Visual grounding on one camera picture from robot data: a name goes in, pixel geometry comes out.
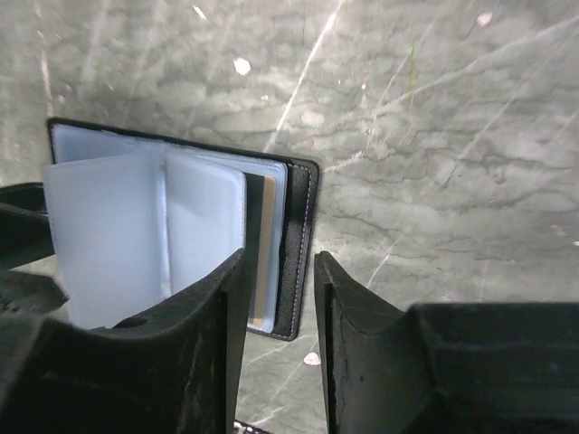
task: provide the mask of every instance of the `leather cover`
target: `leather cover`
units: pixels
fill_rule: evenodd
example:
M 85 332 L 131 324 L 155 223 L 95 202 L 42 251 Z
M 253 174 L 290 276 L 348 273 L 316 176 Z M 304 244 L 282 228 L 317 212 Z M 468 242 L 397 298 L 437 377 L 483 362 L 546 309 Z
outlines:
M 314 210 L 318 194 L 319 167 L 308 160 L 287 156 L 246 151 L 243 149 L 210 146 L 172 137 L 149 135 L 142 132 L 104 127 L 62 118 L 48 120 L 52 156 L 54 139 L 52 128 L 68 125 L 96 131 L 106 131 L 125 137 L 162 140 L 178 146 L 192 146 L 234 156 L 249 156 L 283 163 L 288 169 L 285 214 L 280 244 L 280 278 L 276 305 L 275 325 L 271 333 L 250 329 L 253 333 L 291 341 L 299 331 L 299 320 L 303 301 L 304 281 L 307 272 L 308 253 L 311 243 Z

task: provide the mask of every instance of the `gray marble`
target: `gray marble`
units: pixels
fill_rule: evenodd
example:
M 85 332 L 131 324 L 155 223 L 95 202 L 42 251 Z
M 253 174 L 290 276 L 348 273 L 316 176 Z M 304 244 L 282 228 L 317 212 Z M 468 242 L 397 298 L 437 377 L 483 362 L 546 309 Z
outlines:
M 306 156 L 313 250 L 391 303 L 579 297 L 575 0 L 0 4 L 0 184 L 52 114 Z M 295 342 L 247 338 L 238 417 L 276 433 L 325 432 L 307 291 Z

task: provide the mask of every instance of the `hole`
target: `hole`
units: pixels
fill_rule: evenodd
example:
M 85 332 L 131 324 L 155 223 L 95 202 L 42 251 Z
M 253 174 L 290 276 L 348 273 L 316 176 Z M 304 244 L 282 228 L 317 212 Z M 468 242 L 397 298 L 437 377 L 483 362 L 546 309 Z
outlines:
M 123 319 L 120 323 L 112 328 L 134 328 L 144 326 L 147 323 L 147 319 L 142 316 L 132 316 L 130 318 Z

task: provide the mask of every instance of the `white speck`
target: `white speck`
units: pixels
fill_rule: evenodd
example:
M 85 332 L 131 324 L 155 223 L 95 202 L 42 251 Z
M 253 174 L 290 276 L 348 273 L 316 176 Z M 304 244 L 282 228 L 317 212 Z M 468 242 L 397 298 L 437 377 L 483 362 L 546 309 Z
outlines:
M 306 110 L 303 115 L 301 115 L 301 121 L 307 127 L 318 128 L 324 125 L 326 118 L 321 113 L 316 113 L 315 111 Z
M 33 5 L 34 5 L 34 12 L 36 13 L 36 16 L 38 16 L 39 18 L 42 18 L 42 17 L 43 17 L 43 10 L 42 10 L 42 8 L 40 7 L 40 3 L 38 3 L 37 1 L 35 1 L 35 2 L 33 3 Z
M 555 231 L 555 234 L 557 237 L 566 237 L 567 236 L 567 232 L 565 232 L 563 229 L 561 229 L 556 224 L 552 225 L 551 229 L 553 229 Z
M 490 20 L 492 20 L 492 12 L 486 12 L 477 17 L 477 24 L 479 27 L 484 27 L 490 23 Z
M 49 117 L 52 117 L 54 116 L 54 107 L 52 105 L 51 73 L 48 69 L 48 56 L 44 49 L 46 42 L 44 41 L 44 34 L 41 31 L 38 31 L 37 34 L 42 45 L 42 49 L 40 50 L 40 71 L 43 76 L 44 93 L 46 93 L 46 98 L 48 100 L 46 103 L 46 113 Z
M 319 364 L 322 363 L 322 361 L 319 360 L 318 354 L 310 353 L 306 357 L 304 357 L 304 363 L 308 364 L 309 366 L 318 366 Z
M 235 59 L 235 61 L 233 61 L 233 65 L 235 66 L 237 73 L 242 76 L 247 75 L 247 73 L 252 70 L 250 63 L 243 57 L 238 57 Z
M 348 167 L 349 165 L 352 165 L 353 163 L 358 161 L 363 156 L 364 156 L 364 151 L 358 151 L 355 154 L 353 154 L 352 156 L 350 156 L 346 161 L 343 161 L 342 163 L 340 163 L 339 165 L 332 165 L 330 167 L 326 167 L 324 169 L 324 173 L 336 172 L 336 170 L 342 169 L 344 167 Z
M 193 6 L 193 10 L 197 12 L 197 14 L 201 17 L 202 20 L 207 21 L 207 17 L 199 7 Z

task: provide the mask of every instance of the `card holder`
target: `card holder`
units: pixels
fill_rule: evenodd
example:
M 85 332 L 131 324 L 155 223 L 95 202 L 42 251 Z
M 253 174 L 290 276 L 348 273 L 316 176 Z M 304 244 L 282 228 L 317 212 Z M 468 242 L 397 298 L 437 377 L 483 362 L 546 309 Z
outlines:
M 102 321 L 84 313 L 90 307 L 106 311 L 106 325 L 114 325 L 244 246 L 255 287 L 248 327 L 283 340 L 297 336 L 315 163 L 67 119 L 50 119 L 48 127 L 54 165 L 45 170 L 44 189 L 73 321 Z

